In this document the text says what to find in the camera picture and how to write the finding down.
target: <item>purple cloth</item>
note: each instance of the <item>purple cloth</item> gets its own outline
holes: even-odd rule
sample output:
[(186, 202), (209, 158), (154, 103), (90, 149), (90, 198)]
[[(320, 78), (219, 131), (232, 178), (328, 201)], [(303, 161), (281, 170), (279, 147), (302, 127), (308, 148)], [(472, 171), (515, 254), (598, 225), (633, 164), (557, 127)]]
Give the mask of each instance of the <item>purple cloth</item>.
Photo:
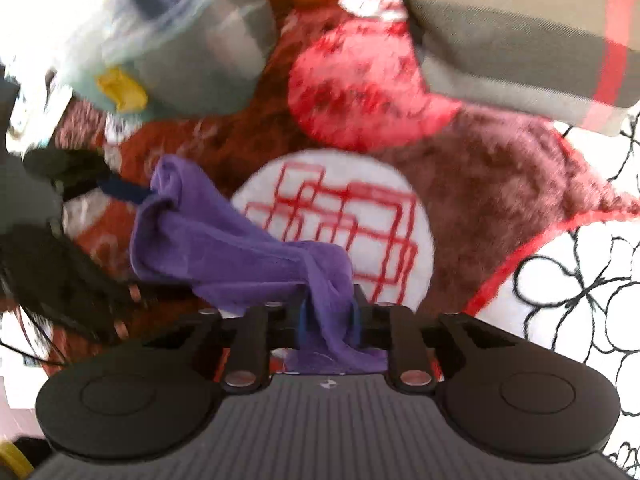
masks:
[(345, 342), (353, 284), (343, 248), (276, 240), (236, 211), (199, 166), (175, 155), (159, 161), (151, 189), (155, 193), (138, 208), (129, 247), (140, 279), (188, 282), (194, 294), (235, 314), (286, 300), (306, 283), (319, 327), (294, 354), (292, 371), (385, 369), (385, 352)]

